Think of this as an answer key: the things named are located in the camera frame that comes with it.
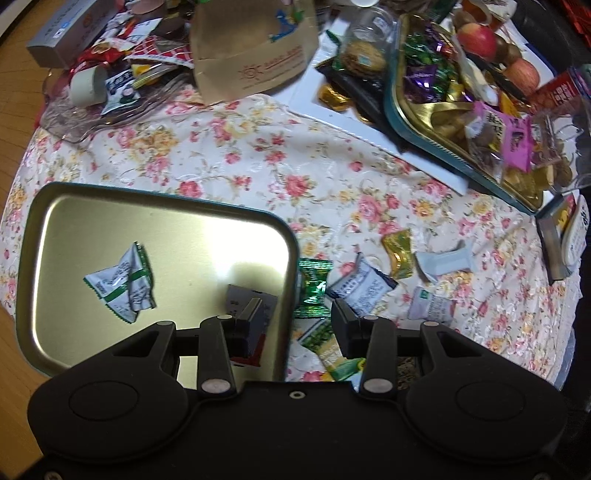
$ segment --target red apple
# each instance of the red apple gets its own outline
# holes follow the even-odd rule
[[[540,74],[527,60],[515,60],[503,73],[525,96],[531,95],[538,89]]]
[[[493,31],[478,23],[468,23],[457,32],[457,39],[466,51],[492,61],[496,54],[496,39]]]

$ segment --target clear plastic container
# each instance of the clear plastic container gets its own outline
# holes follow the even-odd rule
[[[383,8],[361,10],[345,32],[339,57],[342,66],[361,78],[381,77],[387,69],[394,26],[394,18]]]

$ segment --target red snack package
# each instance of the red snack package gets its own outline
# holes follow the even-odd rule
[[[553,110],[581,95],[589,96],[589,88],[579,71],[575,67],[569,67],[532,93],[529,98],[531,111],[537,113],[541,110]]]
[[[193,68],[193,55],[189,45],[174,40],[165,40],[154,35],[137,45],[126,58],[128,60],[147,60],[153,63],[172,63]]]

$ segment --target paper bag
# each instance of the paper bag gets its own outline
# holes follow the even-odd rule
[[[205,104],[263,92],[306,68],[318,47],[313,0],[286,3],[209,0],[196,5],[191,50]]]

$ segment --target cookie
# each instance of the cookie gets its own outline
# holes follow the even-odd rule
[[[364,78],[376,78],[386,69],[384,54],[372,43],[353,40],[341,55],[343,67]]]

